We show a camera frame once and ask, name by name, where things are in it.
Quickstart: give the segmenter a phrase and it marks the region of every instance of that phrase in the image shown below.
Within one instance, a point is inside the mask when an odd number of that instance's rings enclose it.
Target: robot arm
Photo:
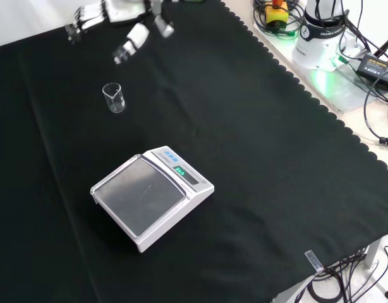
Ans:
[[[204,0],[185,1],[201,3]],[[136,23],[127,35],[126,42],[114,52],[114,62],[120,64],[127,61],[145,43],[149,30],[142,23],[150,16],[154,17],[154,24],[164,38],[173,34],[173,23],[167,17],[163,0],[102,0],[100,3],[79,8],[75,13],[75,21],[66,25],[65,29],[68,32],[68,40],[77,42],[81,40],[82,35],[99,26]]]
[[[80,41],[84,33],[108,24],[141,22],[150,15],[164,37],[173,33],[171,22],[163,16],[161,0],[102,0],[100,3],[82,6],[75,13],[75,21],[67,26],[68,39]]]

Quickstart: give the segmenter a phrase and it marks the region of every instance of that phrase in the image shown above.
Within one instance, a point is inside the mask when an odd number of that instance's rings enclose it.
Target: yellow base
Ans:
[[[287,2],[283,2],[281,7],[288,10]],[[284,11],[283,9],[275,9],[272,6],[267,6],[265,8],[265,22],[267,25],[278,23],[281,25],[281,27],[286,27],[288,23],[288,12]]]

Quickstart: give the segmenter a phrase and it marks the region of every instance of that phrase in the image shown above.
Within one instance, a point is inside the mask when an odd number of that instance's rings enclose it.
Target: metal clip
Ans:
[[[312,264],[313,268],[315,268],[317,273],[321,272],[324,269],[322,263],[319,262],[313,251],[307,251],[305,253],[305,256],[308,258],[310,264]]]

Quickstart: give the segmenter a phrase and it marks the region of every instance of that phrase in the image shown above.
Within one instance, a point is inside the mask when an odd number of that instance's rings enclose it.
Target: black tablecloth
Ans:
[[[219,1],[0,49],[0,302],[264,302],[388,234],[388,170]],[[111,113],[101,93],[123,87]],[[168,145],[215,193],[143,254],[89,195]]]

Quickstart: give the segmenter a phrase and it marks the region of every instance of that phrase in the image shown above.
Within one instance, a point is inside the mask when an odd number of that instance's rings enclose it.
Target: electronic balance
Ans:
[[[142,253],[214,192],[214,186],[169,147],[136,155],[90,194]]]

